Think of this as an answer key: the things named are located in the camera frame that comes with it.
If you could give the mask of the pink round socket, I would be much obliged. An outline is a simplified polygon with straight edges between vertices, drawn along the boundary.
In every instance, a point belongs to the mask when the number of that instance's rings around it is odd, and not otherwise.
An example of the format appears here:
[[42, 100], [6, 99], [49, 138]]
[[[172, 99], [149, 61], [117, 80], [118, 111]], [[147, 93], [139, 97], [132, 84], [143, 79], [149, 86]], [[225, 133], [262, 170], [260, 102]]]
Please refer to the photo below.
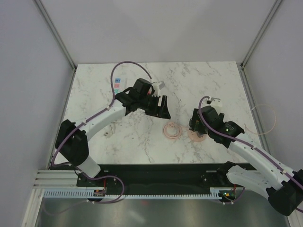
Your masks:
[[206, 135], [199, 135], [196, 131], [188, 131], [187, 136], [193, 142], [202, 142], [206, 139]]

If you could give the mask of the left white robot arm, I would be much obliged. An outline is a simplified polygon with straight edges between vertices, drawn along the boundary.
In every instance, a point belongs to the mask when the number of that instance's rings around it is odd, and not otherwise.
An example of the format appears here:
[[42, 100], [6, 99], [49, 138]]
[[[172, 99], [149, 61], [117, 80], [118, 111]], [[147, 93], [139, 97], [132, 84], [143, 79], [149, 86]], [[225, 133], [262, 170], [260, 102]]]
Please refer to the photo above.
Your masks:
[[148, 116], [170, 119], [167, 96], [161, 93], [164, 82], [151, 83], [137, 79], [132, 87], [117, 93], [113, 103], [94, 116], [79, 124], [65, 120], [61, 123], [55, 148], [68, 162], [86, 174], [93, 186], [104, 181], [100, 166], [89, 155], [89, 140], [112, 122], [123, 118], [137, 109]]

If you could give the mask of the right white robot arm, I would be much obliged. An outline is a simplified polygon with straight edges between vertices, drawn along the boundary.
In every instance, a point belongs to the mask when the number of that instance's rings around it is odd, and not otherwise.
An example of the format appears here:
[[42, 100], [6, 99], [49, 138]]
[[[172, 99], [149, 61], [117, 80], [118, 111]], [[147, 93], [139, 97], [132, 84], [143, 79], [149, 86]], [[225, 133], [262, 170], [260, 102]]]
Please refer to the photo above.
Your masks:
[[223, 113], [210, 105], [195, 108], [189, 121], [190, 130], [208, 135], [216, 143], [237, 153], [259, 174], [229, 164], [217, 174], [222, 186], [238, 184], [265, 197], [280, 214], [290, 216], [303, 201], [303, 171], [295, 171], [254, 145], [244, 129], [233, 121], [225, 122]]

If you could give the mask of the white power strip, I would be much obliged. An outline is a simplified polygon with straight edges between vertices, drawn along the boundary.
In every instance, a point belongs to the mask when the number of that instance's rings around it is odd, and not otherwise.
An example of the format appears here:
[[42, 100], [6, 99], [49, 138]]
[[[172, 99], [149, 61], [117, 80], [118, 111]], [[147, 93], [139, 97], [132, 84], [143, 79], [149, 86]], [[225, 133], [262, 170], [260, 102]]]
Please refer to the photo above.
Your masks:
[[127, 78], [115, 77], [113, 81], [115, 95], [127, 89]]

